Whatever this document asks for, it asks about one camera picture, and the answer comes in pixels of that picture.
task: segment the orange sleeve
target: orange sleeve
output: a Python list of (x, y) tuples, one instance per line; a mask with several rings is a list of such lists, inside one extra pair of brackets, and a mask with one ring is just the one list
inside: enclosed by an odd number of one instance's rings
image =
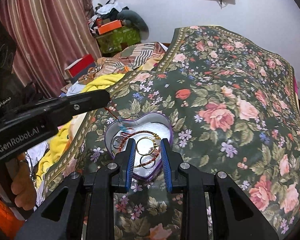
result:
[(18, 220), (13, 212), (0, 200), (0, 228), (5, 235), (13, 240), (24, 221)]

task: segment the wall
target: wall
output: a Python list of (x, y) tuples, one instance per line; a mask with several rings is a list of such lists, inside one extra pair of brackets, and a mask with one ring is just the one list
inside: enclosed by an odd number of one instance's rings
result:
[[(94, 0), (105, 3), (108, 0)], [(300, 10), (294, 0), (118, 0), (149, 26), (145, 41), (171, 42), (175, 28), (221, 25), (280, 54), (300, 82)]]

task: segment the floral bedspread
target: floral bedspread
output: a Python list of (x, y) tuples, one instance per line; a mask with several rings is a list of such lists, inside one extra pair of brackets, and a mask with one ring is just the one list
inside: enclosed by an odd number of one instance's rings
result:
[[(173, 150), (201, 171), (230, 174), (283, 239), (300, 218), (293, 78), (288, 62), (246, 38), (192, 26), (175, 30), (155, 71), (127, 74), (109, 92), (112, 110), (124, 118), (169, 117)], [(46, 195), (70, 172), (94, 172), (111, 161), (104, 134), (113, 121), (102, 109), (87, 114), (70, 149), (46, 174)], [(148, 183), (134, 180), (128, 194), (114, 198), (115, 239), (179, 239), (183, 195), (166, 192), (162, 173)], [(208, 215), (212, 235), (210, 208)]]

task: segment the yellow blanket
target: yellow blanket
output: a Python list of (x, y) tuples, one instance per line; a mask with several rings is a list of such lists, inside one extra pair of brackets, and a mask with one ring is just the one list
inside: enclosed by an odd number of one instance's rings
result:
[[(112, 85), (114, 85), (116, 82), (118, 82), (120, 79), (124, 77), (124, 74), (118, 73), (118, 74), (109, 74), (104, 75), (96, 78), (94, 81), (87, 84), (84, 89), (81, 91), (81, 93), (84, 92), (90, 92), (94, 90), (99, 89), (106, 89)], [(46, 155), (40, 160), (39, 162), (39, 169), (37, 172), (37, 187), (40, 187), (40, 184), (42, 182), (42, 176), (47, 172), (47, 169), (50, 168), (54, 163), (56, 163), (59, 158), (62, 156), (62, 154), (68, 149), (70, 143), (72, 140), (70, 140), (69, 135), (69, 127), (71, 125), (71, 122), (68, 122), (65, 124), (58, 132), (58, 134), (51, 139), (50, 142), (50, 150), (46, 153)]]

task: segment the pink curtain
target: pink curtain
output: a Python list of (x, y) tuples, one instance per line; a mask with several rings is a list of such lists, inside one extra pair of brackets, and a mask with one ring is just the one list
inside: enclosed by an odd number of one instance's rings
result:
[(13, 71), (35, 80), (46, 97), (66, 84), (65, 68), (78, 58), (101, 57), (87, 25), (91, 0), (0, 0), (0, 20), (17, 43)]

